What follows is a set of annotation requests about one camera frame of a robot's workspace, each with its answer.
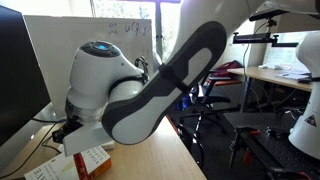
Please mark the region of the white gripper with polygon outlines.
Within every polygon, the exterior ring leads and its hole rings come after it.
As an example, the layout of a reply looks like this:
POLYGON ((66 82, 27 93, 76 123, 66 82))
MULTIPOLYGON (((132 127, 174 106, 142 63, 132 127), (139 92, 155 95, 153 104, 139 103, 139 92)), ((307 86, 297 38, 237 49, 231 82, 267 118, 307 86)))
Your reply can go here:
POLYGON ((98 121, 83 123, 67 119, 61 129, 52 133, 53 141, 64 147, 65 156, 83 152, 93 147, 113 147, 112 138, 98 121))

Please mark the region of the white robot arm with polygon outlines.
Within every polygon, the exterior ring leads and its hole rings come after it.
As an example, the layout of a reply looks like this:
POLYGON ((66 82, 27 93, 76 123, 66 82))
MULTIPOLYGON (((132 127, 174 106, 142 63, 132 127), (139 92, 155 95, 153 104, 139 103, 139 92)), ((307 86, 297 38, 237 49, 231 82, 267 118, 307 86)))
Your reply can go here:
POLYGON ((89 41, 74 55, 66 121, 52 133, 67 156, 110 140, 146 140, 162 118, 222 56, 228 38, 262 5, 317 14, 319 0, 182 0, 171 57, 148 76, 108 42, 89 41))

